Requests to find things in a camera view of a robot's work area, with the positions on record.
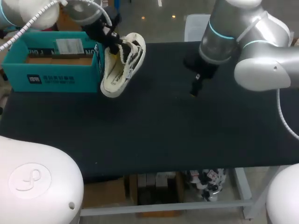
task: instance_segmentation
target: table leg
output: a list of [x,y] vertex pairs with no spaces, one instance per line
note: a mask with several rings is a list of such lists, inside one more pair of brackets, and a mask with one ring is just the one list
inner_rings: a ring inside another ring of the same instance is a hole
[[243,214],[245,219],[255,218],[259,214],[263,206],[266,204],[267,193],[271,181],[279,172],[281,172],[286,167],[287,166],[269,167],[269,170],[262,180],[262,183],[260,183],[255,192],[252,192],[253,204],[251,206],[243,207]]

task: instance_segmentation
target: concrete floor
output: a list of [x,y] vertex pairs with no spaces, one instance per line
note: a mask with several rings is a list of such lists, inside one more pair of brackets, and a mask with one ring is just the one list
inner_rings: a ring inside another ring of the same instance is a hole
[[[132,0],[132,3],[129,0],[120,1],[122,22],[119,33],[126,35],[137,32],[146,42],[184,41],[187,15],[210,14],[215,3],[215,0]],[[263,0],[262,6],[299,37],[298,0]]]

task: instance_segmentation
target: white chair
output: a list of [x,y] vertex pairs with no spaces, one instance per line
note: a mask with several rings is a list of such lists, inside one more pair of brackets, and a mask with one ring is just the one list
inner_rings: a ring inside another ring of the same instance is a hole
[[201,41],[209,19],[210,15],[208,14],[192,14],[187,16],[184,41]]

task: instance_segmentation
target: floor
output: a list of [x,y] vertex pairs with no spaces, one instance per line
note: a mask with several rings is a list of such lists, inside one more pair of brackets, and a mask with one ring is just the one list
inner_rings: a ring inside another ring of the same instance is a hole
[[[254,191],[266,174],[268,168],[245,168],[251,190]],[[219,200],[239,199],[237,187],[231,175],[224,185]],[[185,211],[174,218],[138,218],[135,214],[82,217],[79,224],[267,224],[266,210],[251,221],[244,220],[240,208],[204,209]]]
[[[187,15],[210,14],[214,3],[215,0],[120,0],[119,33],[137,32],[146,42],[182,42]],[[262,6],[299,36],[298,0],[263,0]]]

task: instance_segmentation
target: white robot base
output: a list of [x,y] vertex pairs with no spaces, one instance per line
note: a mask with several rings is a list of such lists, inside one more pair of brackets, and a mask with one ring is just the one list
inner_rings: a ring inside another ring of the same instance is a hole
[[77,224],[84,185],[61,150],[0,136],[0,223]]

